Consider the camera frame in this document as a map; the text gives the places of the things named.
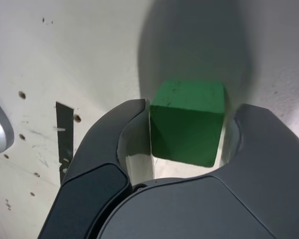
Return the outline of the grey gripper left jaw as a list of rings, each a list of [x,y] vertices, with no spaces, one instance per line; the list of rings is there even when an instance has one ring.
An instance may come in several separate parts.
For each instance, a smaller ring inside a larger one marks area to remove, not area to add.
[[[95,239],[133,187],[154,177],[149,102],[129,100],[88,130],[39,233],[41,239]]]

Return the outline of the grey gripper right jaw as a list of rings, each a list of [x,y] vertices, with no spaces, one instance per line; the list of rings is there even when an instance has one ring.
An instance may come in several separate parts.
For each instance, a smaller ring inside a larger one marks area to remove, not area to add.
[[[241,105],[234,156],[202,176],[159,180],[121,202],[100,239],[299,239],[299,139]]]

